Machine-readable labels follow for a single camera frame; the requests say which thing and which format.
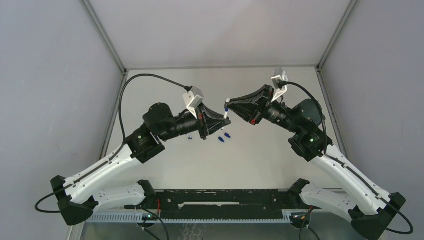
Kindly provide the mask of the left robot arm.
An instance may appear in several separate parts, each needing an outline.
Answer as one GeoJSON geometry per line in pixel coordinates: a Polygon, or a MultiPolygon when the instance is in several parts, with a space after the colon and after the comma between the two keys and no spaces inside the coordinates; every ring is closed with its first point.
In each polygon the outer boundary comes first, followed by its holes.
{"type": "Polygon", "coordinates": [[[198,132],[205,140],[231,124],[228,117],[200,104],[194,113],[184,110],[173,116],[165,103],[152,105],[143,115],[143,124],[123,140],[111,154],[73,176],[51,179],[59,212],[68,226],[88,220],[95,212],[128,205],[153,207],[157,196],[147,180],[120,188],[105,186],[132,168],[140,166],[165,150],[163,142],[198,132]]]}

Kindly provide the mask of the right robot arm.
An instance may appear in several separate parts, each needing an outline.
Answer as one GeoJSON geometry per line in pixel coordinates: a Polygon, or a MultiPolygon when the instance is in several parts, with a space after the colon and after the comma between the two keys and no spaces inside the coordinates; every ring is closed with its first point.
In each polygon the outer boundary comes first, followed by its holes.
{"type": "Polygon", "coordinates": [[[279,93],[264,85],[249,95],[228,99],[224,107],[251,125],[266,120],[293,133],[288,140],[293,151],[344,190],[344,194],[337,194],[298,179],[288,190],[293,207],[307,205],[330,212],[349,222],[363,238],[378,240],[401,214],[406,199],[398,192],[389,193],[379,187],[343,155],[323,130],[325,118],[313,97],[290,108],[277,102],[279,93]]]}

